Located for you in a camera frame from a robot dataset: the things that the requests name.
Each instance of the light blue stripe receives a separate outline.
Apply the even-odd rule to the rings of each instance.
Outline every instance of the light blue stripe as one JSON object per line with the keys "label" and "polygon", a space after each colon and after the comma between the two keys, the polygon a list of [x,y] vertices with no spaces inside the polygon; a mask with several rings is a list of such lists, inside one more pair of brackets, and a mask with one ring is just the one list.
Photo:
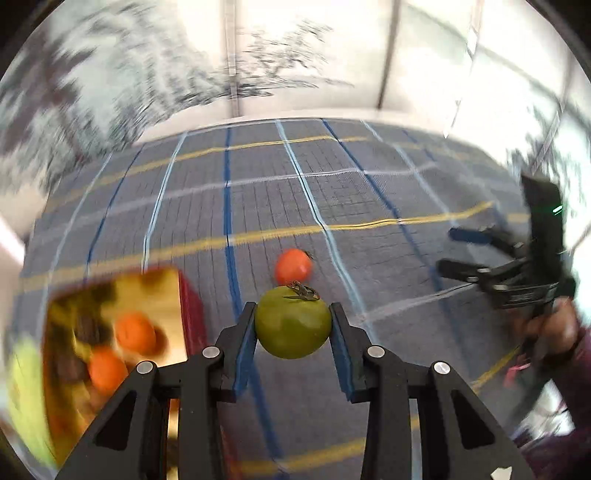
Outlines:
{"label": "light blue stripe", "polygon": [[80,209],[82,208],[82,205],[84,204],[84,202],[86,200],[86,197],[88,197],[89,192],[92,190],[92,187],[95,185],[96,179],[98,179],[100,177],[100,174],[103,173],[103,170],[109,164],[112,156],[113,156],[112,153],[110,153],[107,156],[107,158],[106,158],[105,162],[103,163],[102,167],[100,168],[100,170],[97,172],[97,174],[92,179],[92,181],[87,185],[86,190],[84,191],[84,194],[82,195],[82,198],[78,202],[78,205],[76,206],[76,209],[74,210],[74,213],[72,213],[72,216],[70,217],[70,221],[66,225],[66,228],[64,230],[64,234],[61,236],[60,243],[57,246],[56,253],[53,256],[53,260],[51,261],[49,271],[47,272],[47,280],[45,282],[45,286],[43,287],[43,293],[41,295],[41,304],[39,307],[39,314],[37,316],[37,329],[41,329],[41,331],[40,332],[37,331],[35,333],[37,335],[36,340],[41,340],[41,337],[43,336],[43,330],[45,328],[45,310],[47,307],[47,300],[49,297],[49,285],[51,284],[51,279],[53,278],[53,272],[55,272],[57,264],[60,261],[61,251],[64,250],[64,245],[66,244],[66,240],[68,238],[68,235],[70,234],[70,231],[72,230],[74,222],[76,221],[76,217],[78,217],[78,213],[80,212]]}
{"label": "light blue stripe", "polygon": [[152,211],[152,218],[150,219],[150,224],[148,225],[148,230],[144,235],[144,254],[142,257],[142,271],[148,268],[148,263],[150,261],[150,239],[152,238],[152,234],[154,233],[154,228],[156,227],[156,220],[158,220],[158,213],[160,212],[160,206],[162,205],[162,198],[164,196],[164,192],[166,191],[166,185],[168,184],[168,178],[170,177],[170,172],[173,170],[173,165],[175,160],[177,159],[178,152],[183,145],[184,139],[187,138],[187,132],[183,133],[180,138],[178,139],[177,148],[174,149],[172,156],[170,157],[170,162],[168,162],[168,167],[166,169],[166,173],[164,174],[164,178],[162,180],[162,185],[160,186],[160,191],[158,192],[158,197],[156,198],[156,203],[154,204],[154,210]]}
{"label": "light blue stripe", "polygon": [[322,232],[324,234],[324,239],[326,240],[326,246],[328,247],[328,250],[329,250],[330,259],[332,260],[332,263],[335,266],[335,270],[336,270],[337,274],[339,275],[341,282],[345,286],[345,290],[347,291],[347,295],[349,296],[351,302],[353,303],[353,308],[356,310],[356,313],[358,315],[360,315],[360,317],[363,319],[361,326],[363,326],[363,328],[366,330],[371,342],[377,343],[378,338],[374,332],[372,325],[370,323],[365,323],[365,318],[367,316],[367,308],[365,307],[365,302],[363,301],[363,298],[359,294],[359,290],[357,289],[357,285],[355,285],[355,282],[353,281],[349,272],[347,271],[347,268],[345,267],[345,264],[343,262],[343,259],[340,256],[340,252],[339,252],[339,249],[336,245],[336,241],[335,241],[335,238],[332,234],[332,231],[329,229],[328,225],[326,225],[326,222],[324,221],[324,219],[322,218],[322,215],[320,214],[320,210],[318,208],[318,205],[316,204],[316,200],[314,199],[314,196],[312,195],[312,192],[310,191],[310,186],[308,185],[308,181],[306,180],[306,177],[301,170],[300,164],[298,163],[298,161],[296,159],[296,155],[294,154],[293,149],[291,148],[291,144],[288,142],[287,136],[285,134],[285,130],[283,129],[283,125],[281,124],[281,121],[279,121],[279,120],[275,120],[275,124],[277,126],[277,131],[279,132],[279,136],[283,140],[283,146],[285,147],[285,151],[287,152],[287,155],[290,158],[291,164],[293,165],[295,171],[298,174],[298,179],[300,181],[302,188],[304,189],[304,193],[306,194],[306,199],[308,200],[308,205],[310,206],[310,210],[312,210],[314,220],[316,221],[316,223],[318,223],[318,225],[320,225],[322,227]]}

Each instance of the human hand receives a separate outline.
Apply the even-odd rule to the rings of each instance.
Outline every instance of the human hand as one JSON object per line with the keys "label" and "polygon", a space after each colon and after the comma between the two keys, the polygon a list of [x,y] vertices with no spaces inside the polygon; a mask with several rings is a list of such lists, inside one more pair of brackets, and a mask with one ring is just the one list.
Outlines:
{"label": "human hand", "polygon": [[544,338],[551,354],[565,353],[574,347],[579,334],[579,321],[570,298],[557,299],[552,313],[531,320],[520,313],[513,311],[511,314],[517,335]]}

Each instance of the orange fruit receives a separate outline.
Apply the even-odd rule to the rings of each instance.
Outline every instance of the orange fruit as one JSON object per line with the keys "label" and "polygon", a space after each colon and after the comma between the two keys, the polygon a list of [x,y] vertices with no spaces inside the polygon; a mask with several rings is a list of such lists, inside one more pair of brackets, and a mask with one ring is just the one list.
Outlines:
{"label": "orange fruit", "polygon": [[312,273],[312,257],[297,248],[284,251],[275,264],[275,279],[279,285],[305,282]]}
{"label": "orange fruit", "polygon": [[103,346],[92,351],[88,373],[100,393],[112,395],[127,378],[127,367],[113,350]]}
{"label": "orange fruit", "polygon": [[127,312],[115,322],[117,343],[131,352],[149,355],[156,350],[154,326],[143,312]]}

